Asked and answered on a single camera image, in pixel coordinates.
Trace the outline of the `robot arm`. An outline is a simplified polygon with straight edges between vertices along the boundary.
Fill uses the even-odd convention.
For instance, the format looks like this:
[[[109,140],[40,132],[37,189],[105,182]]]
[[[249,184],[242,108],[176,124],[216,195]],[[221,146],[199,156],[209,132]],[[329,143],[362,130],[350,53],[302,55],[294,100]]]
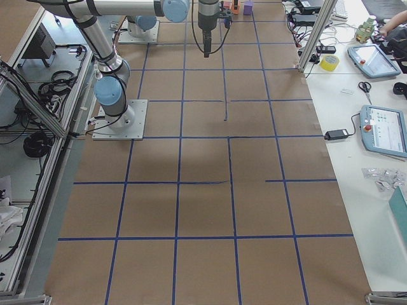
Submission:
[[[94,93],[104,110],[105,126],[113,130],[128,128],[134,122],[135,111],[126,95],[130,67],[104,36],[99,17],[165,17],[179,23],[194,17],[197,10],[197,25],[203,36],[199,48],[204,57],[214,53],[212,31],[217,21],[224,19],[231,24],[231,11],[224,9],[219,1],[40,1],[39,4],[54,15],[70,18],[88,43],[102,74]]]
[[[135,32],[151,30],[157,23],[157,17],[165,17],[171,22],[182,22],[190,10],[191,1],[154,1],[156,15],[127,16],[128,30]],[[230,28],[232,12],[225,8],[220,1],[198,1],[198,27],[205,39],[209,38],[217,27],[219,19],[225,20],[225,26]]]

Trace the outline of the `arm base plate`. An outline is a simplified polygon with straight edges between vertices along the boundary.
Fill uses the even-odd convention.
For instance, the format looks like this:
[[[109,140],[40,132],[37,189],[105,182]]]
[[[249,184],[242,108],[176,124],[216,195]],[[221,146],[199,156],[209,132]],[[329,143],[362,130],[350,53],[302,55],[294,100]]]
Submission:
[[[116,118],[106,116],[102,107],[99,116],[105,116],[98,120],[94,126],[96,129],[92,134],[93,140],[142,140],[146,123],[148,100],[130,99],[128,107],[122,117]]]
[[[123,22],[121,32],[118,38],[119,44],[157,44],[159,21],[150,30],[142,30],[136,24],[128,26],[128,20]]]

